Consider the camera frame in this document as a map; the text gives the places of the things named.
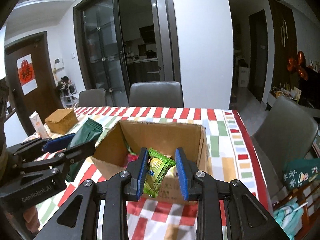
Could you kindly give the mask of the left hand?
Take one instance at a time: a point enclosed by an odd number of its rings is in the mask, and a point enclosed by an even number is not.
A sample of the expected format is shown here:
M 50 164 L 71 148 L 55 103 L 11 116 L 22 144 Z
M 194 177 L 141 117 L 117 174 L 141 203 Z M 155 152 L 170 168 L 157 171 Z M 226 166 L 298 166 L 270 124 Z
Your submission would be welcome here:
M 23 218 L 25 220 L 25 226 L 30 232 L 32 233 L 38 232 L 40 221 L 38 218 L 37 208 L 35 206 L 27 209 L 23 213 Z

